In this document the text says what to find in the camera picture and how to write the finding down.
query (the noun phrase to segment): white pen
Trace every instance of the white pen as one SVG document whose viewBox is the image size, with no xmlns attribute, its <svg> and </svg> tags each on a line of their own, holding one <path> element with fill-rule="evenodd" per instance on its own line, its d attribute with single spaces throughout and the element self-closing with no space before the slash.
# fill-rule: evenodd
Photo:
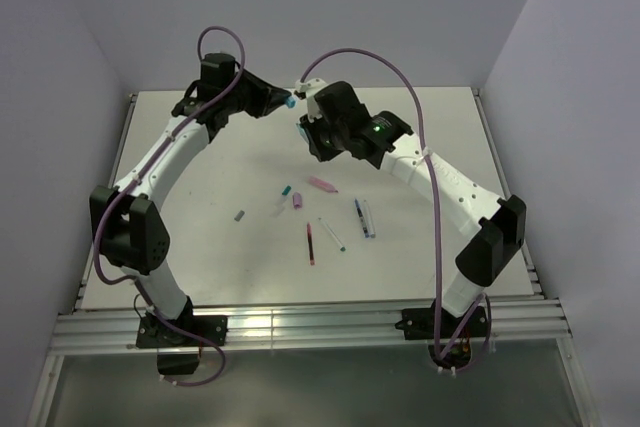
<svg viewBox="0 0 640 427">
<path fill-rule="evenodd" d="M 344 246 L 344 244 L 342 242 L 340 242 L 340 239 L 338 238 L 336 233 L 333 231 L 333 229 L 331 227 L 329 227 L 329 224 L 327 224 L 327 222 L 322 217 L 318 217 L 318 220 L 320 221 L 320 223 L 324 227 L 324 230 L 327 231 L 327 233 L 331 236 L 333 241 L 338 245 L 338 248 L 340 249 L 340 252 L 344 252 L 345 250 L 347 250 L 347 248 Z"/>
<path fill-rule="evenodd" d="M 373 216 L 371 215 L 371 209 L 369 208 L 369 202 L 366 200 L 362 201 L 362 206 L 364 207 L 364 217 L 367 221 L 367 227 L 369 228 L 369 237 L 372 239 L 376 238 L 376 228 L 373 226 Z"/>
</svg>

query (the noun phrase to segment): blue marker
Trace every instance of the blue marker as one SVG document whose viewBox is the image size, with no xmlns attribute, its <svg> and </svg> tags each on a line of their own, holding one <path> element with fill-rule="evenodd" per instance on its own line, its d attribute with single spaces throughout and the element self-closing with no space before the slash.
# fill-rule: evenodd
<svg viewBox="0 0 640 427">
<path fill-rule="evenodd" d="M 362 225 L 364 236 L 366 239 L 368 239 L 369 231 L 367 230 L 367 222 L 364 220 L 364 215 L 362 215 L 362 210 L 360 209 L 360 203 L 358 202 L 358 199 L 356 199 L 356 210 L 358 211 L 358 217 L 360 217 L 360 225 Z"/>
</svg>

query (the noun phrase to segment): red marker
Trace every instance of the red marker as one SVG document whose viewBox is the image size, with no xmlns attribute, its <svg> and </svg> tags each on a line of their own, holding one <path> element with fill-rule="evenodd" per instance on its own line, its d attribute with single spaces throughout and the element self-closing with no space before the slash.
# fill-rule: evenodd
<svg viewBox="0 0 640 427">
<path fill-rule="evenodd" d="M 316 265 L 313 258 L 313 241 L 311 240 L 311 224 L 307 222 L 307 240 L 309 241 L 309 264 Z"/>
</svg>

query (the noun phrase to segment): gray wall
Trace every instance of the gray wall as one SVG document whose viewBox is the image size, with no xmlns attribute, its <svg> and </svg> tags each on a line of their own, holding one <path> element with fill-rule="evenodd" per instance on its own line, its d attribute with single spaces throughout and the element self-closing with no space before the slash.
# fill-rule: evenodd
<svg viewBox="0 0 640 427">
<path fill-rule="evenodd" d="M 197 75 L 195 38 L 206 25 L 236 29 L 249 68 L 292 86 L 318 55 L 374 49 L 416 85 L 484 84 L 526 0 L 75 0 L 130 87 L 183 89 Z M 207 44 L 236 52 L 217 37 Z M 319 71 L 360 85 L 399 85 L 369 60 Z"/>
<path fill-rule="evenodd" d="M 489 77 L 489 122 L 529 203 L 607 425 L 640 407 L 640 0 L 529 0 Z"/>
<path fill-rule="evenodd" d="M 0 0 L 0 423 L 22 425 L 86 259 L 125 96 L 70 0 Z"/>
</svg>

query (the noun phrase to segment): table surface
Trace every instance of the table surface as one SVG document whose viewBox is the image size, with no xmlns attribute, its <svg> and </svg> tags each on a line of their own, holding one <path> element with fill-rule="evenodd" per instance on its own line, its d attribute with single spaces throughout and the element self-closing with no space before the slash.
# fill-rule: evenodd
<svg viewBox="0 0 640 427">
<path fill-rule="evenodd" d="M 478 184 L 502 193 L 496 166 L 469 88 L 416 89 L 425 112 L 427 143 Z M 361 88 L 371 113 L 390 110 L 416 128 L 415 107 L 402 88 Z M 181 92 L 138 96 L 116 178 L 123 177 L 164 129 Z M 264 119 L 238 114 L 175 184 L 162 209 L 171 235 L 169 265 L 195 305 L 265 305 L 433 298 L 432 205 L 397 179 L 343 153 L 319 163 L 308 152 L 295 123 L 304 102 Z M 315 175 L 333 183 L 329 194 L 309 185 Z M 278 216 L 276 203 L 291 185 Z M 365 239 L 354 198 L 367 199 L 377 237 Z M 246 212 L 234 221 L 239 210 Z M 317 221 L 322 216 L 346 245 L 338 250 Z M 309 265 L 306 222 L 313 229 L 316 265 Z M 443 218 L 445 279 L 466 240 Z M 107 276 L 122 275 L 103 258 Z M 531 295 L 521 253 L 487 292 Z M 135 288 L 106 286 L 92 271 L 84 309 L 129 308 Z"/>
</svg>

